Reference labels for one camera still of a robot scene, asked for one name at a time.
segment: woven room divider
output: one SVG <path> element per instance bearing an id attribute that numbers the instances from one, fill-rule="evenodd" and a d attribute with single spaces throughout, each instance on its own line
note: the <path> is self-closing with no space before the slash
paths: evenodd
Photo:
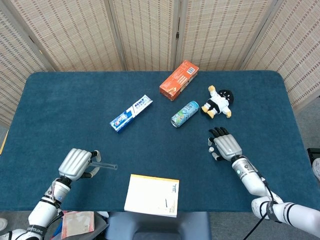
<path id="1" fill-rule="evenodd" d="M 0 0 L 0 123 L 42 71 L 281 73 L 292 107 L 316 97 L 318 0 Z"/>
<path id="2" fill-rule="evenodd" d="M 243 69 L 274 70 L 293 109 L 320 95 L 320 1 L 285 0 Z"/>

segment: beige panel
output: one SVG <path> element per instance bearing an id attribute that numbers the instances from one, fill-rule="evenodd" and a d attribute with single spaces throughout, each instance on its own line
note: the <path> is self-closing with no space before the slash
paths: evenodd
<path id="1" fill-rule="evenodd" d="M 26 79 L 45 65 L 0 10 L 0 122 L 10 126 Z"/>
<path id="2" fill-rule="evenodd" d="M 181 62 L 200 70 L 234 70 L 272 0 L 189 0 Z"/>
<path id="3" fill-rule="evenodd" d="M 122 69 L 103 0 L 11 0 L 60 71 Z"/>
<path id="4" fill-rule="evenodd" d="M 112 3 L 128 70 L 172 70 L 174 0 Z"/>
<path id="5" fill-rule="evenodd" d="M 318 0 L 285 0 L 244 67 L 279 72 L 294 109 L 320 90 L 319 13 Z"/>

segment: notepad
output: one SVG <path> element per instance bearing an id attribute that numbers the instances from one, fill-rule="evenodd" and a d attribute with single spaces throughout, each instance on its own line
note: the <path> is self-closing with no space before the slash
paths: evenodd
<path id="1" fill-rule="evenodd" d="M 124 210 L 177 217 L 179 180 L 131 174 Z"/>

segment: plush toy face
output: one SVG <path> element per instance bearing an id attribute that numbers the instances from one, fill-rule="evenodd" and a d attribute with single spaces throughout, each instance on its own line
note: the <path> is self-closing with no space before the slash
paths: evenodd
<path id="1" fill-rule="evenodd" d="M 218 91 L 218 94 L 222 97 L 225 98 L 229 104 L 232 104 L 234 102 L 234 95 L 230 90 L 222 89 Z"/>

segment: black and white plush toy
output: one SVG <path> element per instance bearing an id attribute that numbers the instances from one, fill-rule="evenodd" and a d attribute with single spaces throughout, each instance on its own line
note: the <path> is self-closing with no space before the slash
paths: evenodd
<path id="1" fill-rule="evenodd" d="M 229 105 L 234 102 L 234 95 L 230 90 L 220 90 L 211 85 L 208 88 L 211 98 L 201 107 L 202 111 L 208 114 L 212 119 L 216 114 L 223 113 L 227 118 L 231 117 Z"/>

